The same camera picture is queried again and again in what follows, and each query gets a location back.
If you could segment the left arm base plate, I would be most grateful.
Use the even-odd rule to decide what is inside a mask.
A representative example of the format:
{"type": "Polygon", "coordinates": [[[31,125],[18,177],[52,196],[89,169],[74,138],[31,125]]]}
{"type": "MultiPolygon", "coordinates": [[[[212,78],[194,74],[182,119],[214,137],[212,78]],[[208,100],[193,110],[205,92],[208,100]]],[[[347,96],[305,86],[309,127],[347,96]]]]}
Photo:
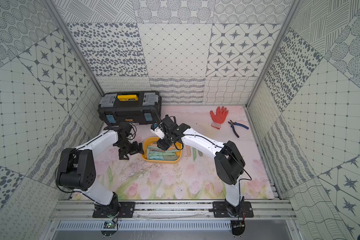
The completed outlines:
{"type": "Polygon", "coordinates": [[[136,202],[119,202],[113,206],[103,206],[95,204],[95,210],[92,217],[99,218],[132,218],[136,202]]]}

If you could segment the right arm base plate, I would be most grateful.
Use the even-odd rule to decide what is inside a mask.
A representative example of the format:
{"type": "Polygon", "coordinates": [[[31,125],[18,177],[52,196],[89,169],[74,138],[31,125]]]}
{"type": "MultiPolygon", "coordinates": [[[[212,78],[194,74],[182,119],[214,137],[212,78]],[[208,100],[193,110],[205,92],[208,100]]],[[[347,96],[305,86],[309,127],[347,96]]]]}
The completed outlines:
{"type": "Polygon", "coordinates": [[[228,202],[213,202],[213,207],[209,210],[215,218],[253,218],[253,208],[250,202],[241,201],[236,207],[228,202]]]}

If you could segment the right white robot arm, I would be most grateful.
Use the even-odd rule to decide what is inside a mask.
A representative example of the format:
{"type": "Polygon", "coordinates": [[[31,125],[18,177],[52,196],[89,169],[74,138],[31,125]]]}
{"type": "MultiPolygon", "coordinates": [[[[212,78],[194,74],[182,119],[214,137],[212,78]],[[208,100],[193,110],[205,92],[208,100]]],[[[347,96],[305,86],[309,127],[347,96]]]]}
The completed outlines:
{"type": "Polygon", "coordinates": [[[159,137],[157,145],[161,150],[180,143],[201,151],[214,159],[218,177],[226,185],[225,204],[232,217],[238,217],[244,204],[241,194],[241,176],[245,172],[245,161],[234,142],[218,142],[191,128],[189,125],[174,122],[168,115],[151,125],[151,132],[159,137]]]}

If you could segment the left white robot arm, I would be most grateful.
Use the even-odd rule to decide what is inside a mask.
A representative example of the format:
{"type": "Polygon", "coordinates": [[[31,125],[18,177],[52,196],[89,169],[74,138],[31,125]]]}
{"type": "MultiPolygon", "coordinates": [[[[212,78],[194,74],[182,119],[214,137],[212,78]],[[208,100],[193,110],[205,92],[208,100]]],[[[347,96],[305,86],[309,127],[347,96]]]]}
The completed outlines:
{"type": "Polygon", "coordinates": [[[95,213],[105,217],[118,217],[122,213],[118,195],[106,189],[96,178],[95,158],[110,146],[119,148],[119,159],[143,154],[143,144],[133,141],[136,126],[121,122],[107,126],[92,140],[62,151],[55,170],[55,184],[64,193],[81,193],[94,202],[95,213]]]}

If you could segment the yellow plastic storage box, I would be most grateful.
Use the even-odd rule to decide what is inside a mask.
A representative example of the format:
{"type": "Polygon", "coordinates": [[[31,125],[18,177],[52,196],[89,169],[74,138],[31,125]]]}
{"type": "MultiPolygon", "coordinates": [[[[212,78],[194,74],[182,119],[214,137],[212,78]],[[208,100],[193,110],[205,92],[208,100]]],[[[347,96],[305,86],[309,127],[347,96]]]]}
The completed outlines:
{"type": "Polygon", "coordinates": [[[158,137],[150,137],[145,140],[145,142],[143,143],[144,154],[142,155],[142,158],[148,163],[155,163],[155,164],[176,164],[176,163],[178,163],[182,156],[182,150],[181,150],[182,145],[179,143],[176,143],[176,144],[172,145],[168,150],[163,151],[163,150],[159,149],[157,146],[157,141],[159,139],[160,138],[158,138],[158,137]],[[149,150],[158,151],[158,152],[175,152],[179,158],[175,161],[148,160],[147,153],[149,150]]]}

